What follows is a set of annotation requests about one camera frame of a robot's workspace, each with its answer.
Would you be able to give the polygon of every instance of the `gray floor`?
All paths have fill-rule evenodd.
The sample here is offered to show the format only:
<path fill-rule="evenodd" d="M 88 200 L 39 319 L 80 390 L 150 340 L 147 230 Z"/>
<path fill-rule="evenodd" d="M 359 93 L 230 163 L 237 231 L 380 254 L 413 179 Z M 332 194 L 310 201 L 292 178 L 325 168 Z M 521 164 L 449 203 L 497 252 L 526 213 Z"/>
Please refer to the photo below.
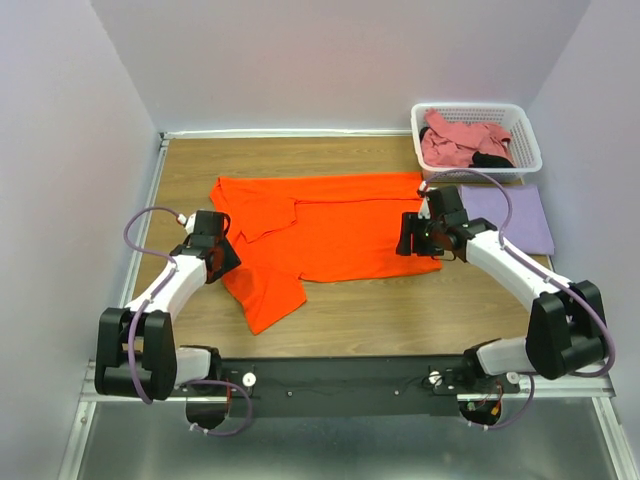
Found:
<path fill-rule="evenodd" d="M 520 401 L 507 401 L 509 414 Z M 497 432 L 428 416 L 258 419 L 232 438 L 188 430 L 184 404 L 101 402 L 80 478 L 417 480 L 615 478 L 588 398 L 537 399 Z"/>

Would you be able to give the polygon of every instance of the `white metal frame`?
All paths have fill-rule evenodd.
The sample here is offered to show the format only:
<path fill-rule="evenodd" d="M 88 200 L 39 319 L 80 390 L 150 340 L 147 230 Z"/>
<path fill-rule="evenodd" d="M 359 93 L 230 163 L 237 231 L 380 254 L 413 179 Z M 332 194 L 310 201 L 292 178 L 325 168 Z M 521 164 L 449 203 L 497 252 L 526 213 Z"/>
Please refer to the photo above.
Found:
<path fill-rule="evenodd" d="M 163 135 L 163 142 L 158 153 L 158 161 L 153 175 L 151 188 L 147 197 L 146 206 L 155 203 L 162 168 L 167 155 L 169 140 L 172 138 L 240 138 L 240 137 L 332 137 L 332 136 L 380 136 L 380 135 L 406 135 L 404 130 L 214 130 L 207 132 L 173 132 Z M 143 220 L 138 234 L 137 244 L 144 244 L 149 231 L 149 216 Z M 134 252 L 129 264 L 129 271 L 125 281 L 120 305 L 126 305 L 133 296 L 135 281 L 140 268 L 141 254 Z M 59 480 L 77 480 L 82 465 L 82 458 L 91 430 L 93 416 L 98 402 L 138 402 L 134 398 L 108 397 L 98 395 L 93 385 L 95 375 L 95 363 L 89 362 L 87 374 L 80 394 L 78 409 L 74 419 Z M 523 378 L 520 381 L 521 393 L 508 395 L 513 398 L 527 398 L 529 393 L 529 381 Z M 594 408 L 598 416 L 603 436 L 609 450 L 609 455 L 614 464 L 619 480 L 639 480 L 637 466 L 626 440 L 625 433 L 618 422 L 611 397 L 615 393 L 608 377 L 605 378 L 578 378 L 565 376 L 558 380 L 549 381 L 536 379 L 536 398 L 576 398 L 589 397 L 593 399 Z M 474 400 L 484 398 L 484 395 L 459 395 L 460 400 Z M 186 401 L 186 397 L 169 397 L 167 401 Z M 189 401 L 226 401 L 226 398 L 198 398 Z"/>

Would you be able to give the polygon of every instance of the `purple folded cloth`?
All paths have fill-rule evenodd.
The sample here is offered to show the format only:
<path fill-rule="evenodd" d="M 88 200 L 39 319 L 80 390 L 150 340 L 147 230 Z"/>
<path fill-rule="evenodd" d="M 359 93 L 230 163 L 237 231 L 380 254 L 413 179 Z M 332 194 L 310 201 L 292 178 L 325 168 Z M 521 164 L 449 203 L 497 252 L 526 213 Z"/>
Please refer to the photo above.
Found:
<path fill-rule="evenodd" d="M 553 255 L 555 247 L 540 193 L 535 185 L 505 187 L 513 203 L 513 216 L 504 232 L 516 247 L 528 254 Z M 469 220 L 483 217 L 500 228 L 507 216 L 507 202 L 497 188 L 460 187 L 460 197 Z"/>

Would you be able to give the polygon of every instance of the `wooden tabletop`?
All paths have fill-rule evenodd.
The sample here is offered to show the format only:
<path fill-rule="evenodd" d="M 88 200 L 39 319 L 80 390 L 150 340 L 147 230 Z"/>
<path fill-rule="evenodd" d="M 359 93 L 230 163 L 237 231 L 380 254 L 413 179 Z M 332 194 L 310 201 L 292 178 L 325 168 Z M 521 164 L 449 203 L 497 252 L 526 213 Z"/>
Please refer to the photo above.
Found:
<path fill-rule="evenodd" d="M 212 207 L 219 175 L 301 177 L 416 171 L 410 137 L 171 140 L 156 205 L 189 215 Z M 184 232 L 163 212 L 146 246 L 170 251 Z M 546 259 L 538 259 L 546 265 Z M 164 260 L 145 256 L 135 295 Z M 489 275 L 461 261 L 440 272 L 381 280 L 304 282 L 307 303 L 254 336 L 242 308 L 217 282 L 201 288 L 174 324 L 176 346 L 218 347 L 231 356 L 337 356 L 459 353 L 498 337 L 526 333 L 528 314 Z"/>

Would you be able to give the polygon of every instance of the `wood surface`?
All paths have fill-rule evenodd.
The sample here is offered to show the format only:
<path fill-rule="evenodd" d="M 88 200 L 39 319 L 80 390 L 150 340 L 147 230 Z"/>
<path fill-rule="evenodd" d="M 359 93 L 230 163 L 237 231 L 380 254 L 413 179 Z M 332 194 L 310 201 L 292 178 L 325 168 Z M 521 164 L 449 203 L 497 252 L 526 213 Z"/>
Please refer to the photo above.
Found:
<path fill-rule="evenodd" d="M 186 215 L 211 208 L 219 175 L 300 177 L 417 170 L 410 137 L 171 140 L 156 205 Z M 154 213 L 149 248 L 170 251 L 183 231 Z M 142 259 L 138 295 L 164 261 Z M 338 356 L 458 353 L 526 333 L 525 309 L 489 275 L 461 261 L 440 272 L 383 280 L 304 282 L 307 303 L 260 335 L 222 283 L 201 288 L 174 324 L 176 345 L 215 346 L 223 356 Z"/>

